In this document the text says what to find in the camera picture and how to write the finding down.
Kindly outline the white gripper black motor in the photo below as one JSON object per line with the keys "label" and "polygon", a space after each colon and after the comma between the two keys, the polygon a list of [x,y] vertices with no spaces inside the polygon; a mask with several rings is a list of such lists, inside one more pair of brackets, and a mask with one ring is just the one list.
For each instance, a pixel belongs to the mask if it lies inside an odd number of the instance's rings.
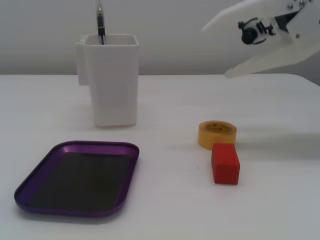
{"label": "white gripper black motor", "polygon": [[258,18],[268,30],[278,31],[285,43],[270,52],[255,55],[228,69],[224,76],[235,78],[298,64],[320,51],[320,2],[318,0],[243,0],[221,10],[202,29],[221,31],[238,22]]}

